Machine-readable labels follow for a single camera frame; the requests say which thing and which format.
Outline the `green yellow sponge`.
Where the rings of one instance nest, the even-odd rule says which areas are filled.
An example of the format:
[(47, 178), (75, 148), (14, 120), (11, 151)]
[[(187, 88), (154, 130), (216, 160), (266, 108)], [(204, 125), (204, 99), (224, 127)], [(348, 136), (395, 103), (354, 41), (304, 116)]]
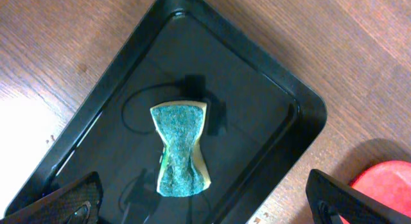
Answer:
[(211, 178), (200, 149), (207, 104), (169, 101), (152, 107), (150, 113), (164, 145), (157, 192), (164, 197), (188, 197), (208, 189)]

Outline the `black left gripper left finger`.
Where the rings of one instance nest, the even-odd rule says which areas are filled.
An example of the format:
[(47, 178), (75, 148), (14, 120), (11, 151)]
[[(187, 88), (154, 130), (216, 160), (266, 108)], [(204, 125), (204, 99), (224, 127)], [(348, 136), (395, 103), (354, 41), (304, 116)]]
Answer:
[(99, 174), (93, 171), (31, 205), (5, 216), (1, 224), (95, 224), (98, 222), (102, 198), (101, 180)]

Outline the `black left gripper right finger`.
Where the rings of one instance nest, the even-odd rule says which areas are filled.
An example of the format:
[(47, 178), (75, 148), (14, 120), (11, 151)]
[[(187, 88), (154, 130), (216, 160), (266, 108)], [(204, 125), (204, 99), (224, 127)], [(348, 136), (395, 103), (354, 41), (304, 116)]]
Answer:
[(313, 169), (306, 184), (306, 196), (316, 224), (410, 223), (404, 214), (354, 190), (326, 173)]

